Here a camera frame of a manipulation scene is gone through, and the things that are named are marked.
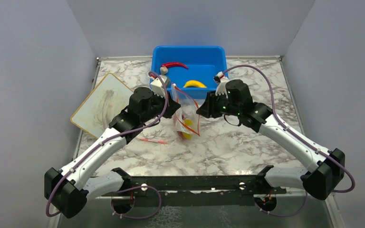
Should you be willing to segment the garlic bulb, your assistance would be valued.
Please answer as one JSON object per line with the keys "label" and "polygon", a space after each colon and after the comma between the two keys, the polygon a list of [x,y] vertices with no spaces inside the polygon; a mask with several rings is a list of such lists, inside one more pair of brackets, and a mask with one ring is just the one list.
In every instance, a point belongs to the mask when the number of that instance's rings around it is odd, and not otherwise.
{"label": "garlic bulb", "polygon": [[165,66],[161,66],[160,67],[160,74],[161,75],[166,75],[168,73],[168,68]]}

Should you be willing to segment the blue plastic bin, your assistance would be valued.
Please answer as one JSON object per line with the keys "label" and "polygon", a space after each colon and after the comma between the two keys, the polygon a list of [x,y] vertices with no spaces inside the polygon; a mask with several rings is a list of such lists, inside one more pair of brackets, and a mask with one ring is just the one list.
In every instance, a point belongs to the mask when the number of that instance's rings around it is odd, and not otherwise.
{"label": "blue plastic bin", "polygon": [[[180,62],[187,68],[176,66],[166,76],[171,83],[194,99],[205,99],[209,91],[215,91],[214,77],[227,69],[225,51],[219,46],[157,46],[153,50],[151,70],[160,73],[162,64]],[[187,81],[197,80],[205,88],[183,86]]]}

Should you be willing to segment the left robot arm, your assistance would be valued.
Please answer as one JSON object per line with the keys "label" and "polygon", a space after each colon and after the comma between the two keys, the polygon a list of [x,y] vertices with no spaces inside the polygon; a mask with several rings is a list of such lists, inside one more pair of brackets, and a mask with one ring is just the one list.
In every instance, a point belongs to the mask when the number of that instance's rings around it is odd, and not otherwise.
{"label": "left robot arm", "polygon": [[181,105],[169,92],[162,97],[147,87],[134,90],[129,104],[116,115],[104,133],[71,163],[44,175],[46,215],[63,214],[72,218],[89,200],[115,191],[125,195],[130,181],[116,171],[94,178],[93,173],[115,152],[130,143],[143,129],[152,127],[162,117],[171,118]]}

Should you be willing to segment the clear zip bag orange zipper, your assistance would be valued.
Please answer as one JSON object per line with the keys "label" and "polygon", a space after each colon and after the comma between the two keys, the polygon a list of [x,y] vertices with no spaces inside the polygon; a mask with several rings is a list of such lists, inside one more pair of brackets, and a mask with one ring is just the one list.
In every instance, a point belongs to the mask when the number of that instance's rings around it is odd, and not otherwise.
{"label": "clear zip bag orange zipper", "polygon": [[181,108],[172,117],[174,129],[179,138],[184,141],[181,137],[181,132],[184,130],[184,119],[189,119],[193,122],[191,126],[193,131],[192,137],[200,136],[200,116],[196,114],[196,110],[199,108],[198,103],[190,95],[178,88],[175,83],[171,84],[171,95],[173,100],[181,105]]}

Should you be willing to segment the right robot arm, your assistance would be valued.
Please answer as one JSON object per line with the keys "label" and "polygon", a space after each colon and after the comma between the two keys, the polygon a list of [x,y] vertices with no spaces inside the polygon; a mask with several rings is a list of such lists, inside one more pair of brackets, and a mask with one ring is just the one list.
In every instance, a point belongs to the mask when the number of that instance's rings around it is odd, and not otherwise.
{"label": "right robot arm", "polygon": [[273,188],[304,189],[318,200],[325,200],[344,177],[345,154],[329,150],[300,134],[264,103],[254,102],[248,85],[239,79],[223,82],[221,93],[208,92],[196,113],[204,118],[236,116],[241,125],[278,143],[301,162],[303,168],[264,168],[255,180],[261,193]]}

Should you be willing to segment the red chili pepper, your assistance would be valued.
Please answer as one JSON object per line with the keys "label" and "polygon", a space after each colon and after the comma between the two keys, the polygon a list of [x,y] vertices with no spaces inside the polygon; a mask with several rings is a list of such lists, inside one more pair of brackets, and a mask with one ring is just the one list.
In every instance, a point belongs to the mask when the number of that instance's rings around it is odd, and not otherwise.
{"label": "red chili pepper", "polygon": [[167,63],[163,63],[161,65],[161,69],[163,68],[171,68],[171,67],[183,67],[185,69],[189,69],[185,64],[181,63],[181,62],[167,62]]}

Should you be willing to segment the yellow green starfruit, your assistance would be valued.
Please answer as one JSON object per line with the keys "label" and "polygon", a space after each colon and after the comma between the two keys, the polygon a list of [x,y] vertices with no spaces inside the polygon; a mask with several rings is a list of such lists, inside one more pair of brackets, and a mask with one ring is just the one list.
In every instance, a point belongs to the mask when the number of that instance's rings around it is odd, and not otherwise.
{"label": "yellow green starfruit", "polygon": [[184,130],[181,132],[181,137],[183,140],[190,140],[193,135],[193,131],[191,129],[193,122],[189,119],[184,119],[183,128]]}

